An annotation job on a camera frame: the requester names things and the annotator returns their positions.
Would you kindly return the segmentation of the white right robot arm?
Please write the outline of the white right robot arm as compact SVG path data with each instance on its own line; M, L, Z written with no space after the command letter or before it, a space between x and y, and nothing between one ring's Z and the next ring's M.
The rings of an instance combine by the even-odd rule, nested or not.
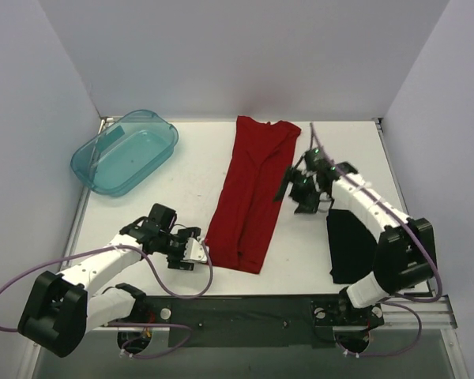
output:
M342 321L355 323L380 301L400 298L402 290L429 279L442 283L428 220L395 209L354 166L334 163L321 148L304 152L299 163L305 167L286 169L275 199L289 196L297 204L295 213L313 215L326 196L374 241L369 272L338 295L336 314Z

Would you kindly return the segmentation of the red t shirt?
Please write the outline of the red t shirt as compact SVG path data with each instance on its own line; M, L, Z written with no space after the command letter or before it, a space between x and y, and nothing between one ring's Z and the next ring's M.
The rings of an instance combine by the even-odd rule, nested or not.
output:
M286 121L236 119L231 161L205 238L216 267L261 271L281 207L274 198L300 134Z

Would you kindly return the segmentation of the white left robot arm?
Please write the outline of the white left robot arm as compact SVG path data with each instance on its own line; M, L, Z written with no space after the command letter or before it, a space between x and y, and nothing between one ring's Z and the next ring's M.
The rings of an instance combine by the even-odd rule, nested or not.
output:
M114 323L142 328L151 335L157 316L147 308L144 291L128 283L108 285L136 263L151 265L161 253L170 269L190 271L209 263L199 227L174 229L177 213L154 204L147 216L122 227L104 247L82 255L60 272L40 274L19 320L18 332L60 358L72 353L86 333Z

